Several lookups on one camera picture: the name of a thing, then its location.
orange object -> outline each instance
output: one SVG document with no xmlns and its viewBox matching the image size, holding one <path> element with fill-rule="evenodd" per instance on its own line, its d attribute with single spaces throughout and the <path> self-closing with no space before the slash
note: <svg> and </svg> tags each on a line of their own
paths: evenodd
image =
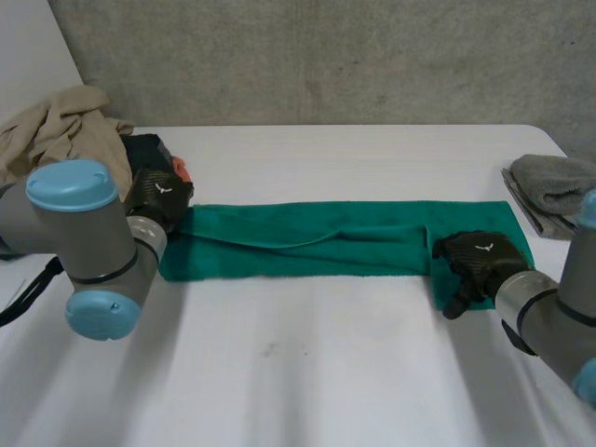
<svg viewBox="0 0 596 447">
<path fill-rule="evenodd" d="M 174 172 L 178 174 L 178 177 L 183 179 L 185 183 L 192 183 L 193 180 L 190 178 L 188 171 L 186 170 L 186 164 L 184 160 L 178 158 L 177 156 L 173 156 L 171 158 L 171 164 L 174 167 Z"/>
</svg>

gray robot arm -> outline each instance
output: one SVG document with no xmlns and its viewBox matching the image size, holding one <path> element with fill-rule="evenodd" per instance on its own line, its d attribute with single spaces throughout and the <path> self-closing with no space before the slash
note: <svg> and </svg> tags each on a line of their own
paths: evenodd
<svg viewBox="0 0 596 447">
<path fill-rule="evenodd" d="M 48 165 L 0 190 L 0 254 L 56 253 L 74 286 L 66 319 L 90 339 L 134 329 L 166 244 L 160 224 L 125 215 L 95 161 Z"/>
<path fill-rule="evenodd" d="M 561 284 L 535 270 L 520 272 L 503 282 L 494 305 L 515 332 L 509 336 L 513 344 L 538 355 L 579 398 L 596 407 L 594 253 L 596 194 L 592 193 L 584 202 Z"/>
</svg>

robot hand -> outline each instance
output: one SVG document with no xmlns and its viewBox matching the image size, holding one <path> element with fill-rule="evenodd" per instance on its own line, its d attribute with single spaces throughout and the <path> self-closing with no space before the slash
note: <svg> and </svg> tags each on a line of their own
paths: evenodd
<svg viewBox="0 0 596 447">
<path fill-rule="evenodd" d="M 462 278 L 459 291 L 443 309 L 447 319 L 460 317 L 472 302 L 486 298 L 494 300 L 507 278 L 531 269 L 523 253 L 502 233 L 465 231 L 438 239 L 432 257 L 439 259 L 441 256 Z"/>
</svg>

black cable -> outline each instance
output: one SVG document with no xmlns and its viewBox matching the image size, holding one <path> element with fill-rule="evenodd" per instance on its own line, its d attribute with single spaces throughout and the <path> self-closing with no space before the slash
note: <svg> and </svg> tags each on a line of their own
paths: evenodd
<svg viewBox="0 0 596 447">
<path fill-rule="evenodd" d="M 27 289 L 25 289 L 24 292 L 21 293 L 6 309 L 0 312 L 0 327 L 6 326 L 8 323 L 11 323 L 27 312 L 52 279 L 63 271 L 64 267 L 62 267 L 58 257 L 52 258 L 46 264 L 44 270 L 37 275 L 37 278 L 27 286 Z"/>
</svg>

light blue joint cap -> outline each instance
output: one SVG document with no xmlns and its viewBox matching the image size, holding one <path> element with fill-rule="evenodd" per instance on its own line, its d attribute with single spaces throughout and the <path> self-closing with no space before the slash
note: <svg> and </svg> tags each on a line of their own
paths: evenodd
<svg viewBox="0 0 596 447">
<path fill-rule="evenodd" d="M 141 308 L 114 291 L 78 291 L 66 304 L 66 320 L 73 331 L 91 340 L 118 340 L 129 335 Z"/>
<path fill-rule="evenodd" d="M 578 223 L 591 230 L 596 230 L 596 190 L 590 191 L 581 204 Z"/>
<path fill-rule="evenodd" d="M 596 408 L 596 359 L 588 360 L 572 383 L 576 395 Z"/>
<path fill-rule="evenodd" d="M 38 169 L 27 179 L 27 197 L 39 208 L 83 212 L 104 207 L 118 197 L 110 171 L 94 160 L 69 160 Z"/>
</svg>

